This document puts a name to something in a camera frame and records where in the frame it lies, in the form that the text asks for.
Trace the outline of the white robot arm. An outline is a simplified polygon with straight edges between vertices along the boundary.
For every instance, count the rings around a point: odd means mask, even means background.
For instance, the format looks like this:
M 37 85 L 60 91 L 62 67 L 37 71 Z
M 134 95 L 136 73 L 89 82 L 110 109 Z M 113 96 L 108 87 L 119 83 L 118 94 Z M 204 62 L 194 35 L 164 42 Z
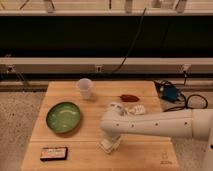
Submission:
M 155 114 L 129 114 L 118 102 L 111 102 L 101 118 L 102 149 L 110 154 L 122 134 L 194 138 L 207 141 L 201 171 L 213 171 L 213 109 L 185 109 Z

